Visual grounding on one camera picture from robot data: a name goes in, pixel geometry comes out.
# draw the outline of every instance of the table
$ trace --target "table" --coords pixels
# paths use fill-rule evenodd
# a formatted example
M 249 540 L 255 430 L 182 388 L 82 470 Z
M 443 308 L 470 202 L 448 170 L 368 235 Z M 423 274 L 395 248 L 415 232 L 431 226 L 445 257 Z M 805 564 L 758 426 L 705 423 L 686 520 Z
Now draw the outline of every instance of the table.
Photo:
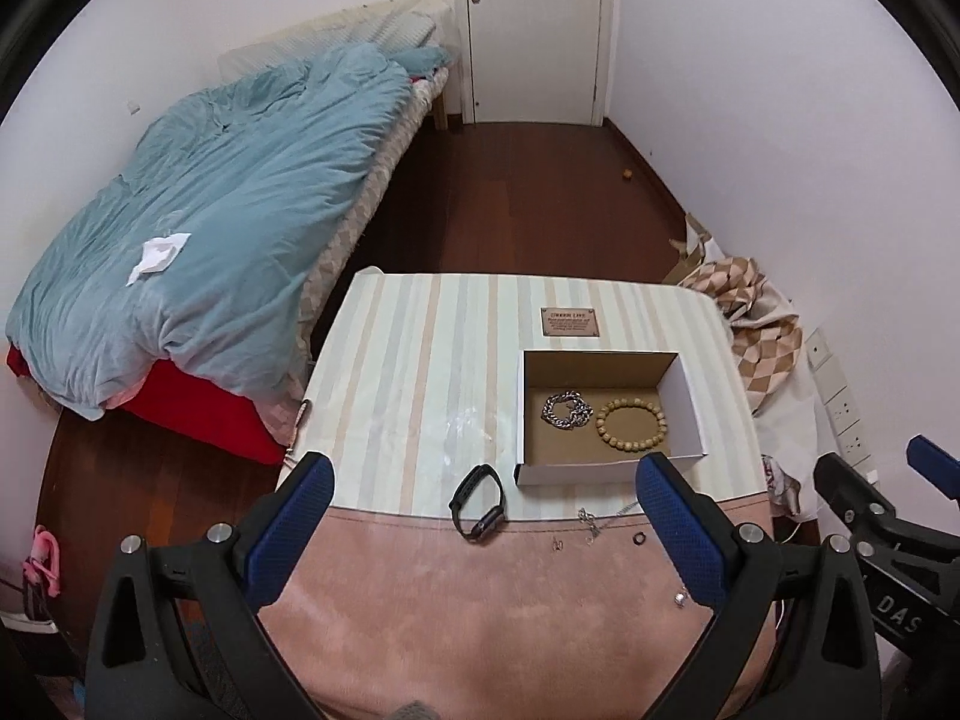
M 599 338 L 546 338 L 541 307 L 593 308 Z M 522 349 L 675 351 L 685 360 L 707 456 L 688 472 L 717 501 L 766 490 L 752 417 L 709 298 L 651 284 L 549 276 L 354 276 L 306 389 L 313 402 L 294 457 L 315 450 L 336 469 L 333 506 L 449 519 L 478 463 L 497 469 L 512 520 L 608 517 L 631 485 L 519 488 L 517 358 Z M 282 481 L 288 471 L 280 475 Z M 464 518 L 493 504 L 478 490 Z

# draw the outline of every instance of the checkered cloth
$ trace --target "checkered cloth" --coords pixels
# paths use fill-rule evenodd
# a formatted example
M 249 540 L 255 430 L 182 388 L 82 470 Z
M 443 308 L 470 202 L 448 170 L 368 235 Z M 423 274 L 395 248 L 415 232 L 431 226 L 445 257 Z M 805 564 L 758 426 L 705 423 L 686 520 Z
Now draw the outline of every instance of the checkered cloth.
M 764 295 L 765 282 L 757 263 L 745 257 L 704 263 L 680 281 L 713 298 L 730 323 L 731 349 L 752 412 L 784 384 L 803 344 L 800 318 L 779 308 L 774 295 Z

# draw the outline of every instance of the pink object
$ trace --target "pink object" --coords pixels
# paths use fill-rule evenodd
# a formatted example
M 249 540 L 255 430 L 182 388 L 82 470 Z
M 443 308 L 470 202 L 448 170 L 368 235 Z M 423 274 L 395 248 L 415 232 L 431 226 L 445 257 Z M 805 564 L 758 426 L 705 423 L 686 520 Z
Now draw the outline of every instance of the pink object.
M 37 525 L 34 531 L 34 546 L 30 557 L 23 562 L 23 575 L 30 584 L 42 584 L 41 575 L 47 578 L 47 595 L 56 598 L 59 595 L 59 544 L 50 531 Z

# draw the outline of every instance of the cable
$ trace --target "cable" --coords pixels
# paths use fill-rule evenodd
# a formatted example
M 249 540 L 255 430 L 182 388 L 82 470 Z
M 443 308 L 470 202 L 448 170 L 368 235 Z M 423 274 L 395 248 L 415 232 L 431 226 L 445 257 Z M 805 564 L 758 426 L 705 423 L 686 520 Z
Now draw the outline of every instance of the cable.
M 798 522 L 797 527 L 793 529 L 793 533 L 791 533 L 787 538 L 784 538 L 784 540 L 781 541 L 780 543 L 785 544 L 787 541 L 790 541 L 791 538 L 794 538 L 794 536 L 800 530 L 800 525 L 803 525 L 803 522 Z

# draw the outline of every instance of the wooden floor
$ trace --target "wooden floor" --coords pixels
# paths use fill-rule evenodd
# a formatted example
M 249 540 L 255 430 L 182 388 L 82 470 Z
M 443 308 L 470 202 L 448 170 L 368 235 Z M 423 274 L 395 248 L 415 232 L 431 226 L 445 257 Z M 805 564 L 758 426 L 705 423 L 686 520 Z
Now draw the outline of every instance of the wooden floor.
M 626 181 L 626 167 L 634 172 Z M 419 132 L 397 166 L 314 333 L 319 348 L 349 277 L 502 272 L 658 282 L 677 261 L 679 207 L 607 128 L 482 124 Z M 236 522 L 275 485 L 258 466 L 123 412 L 64 412 L 37 521 L 61 543 L 64 592 L 53 613 L 82 653 L 118 542 L 184 543 Z

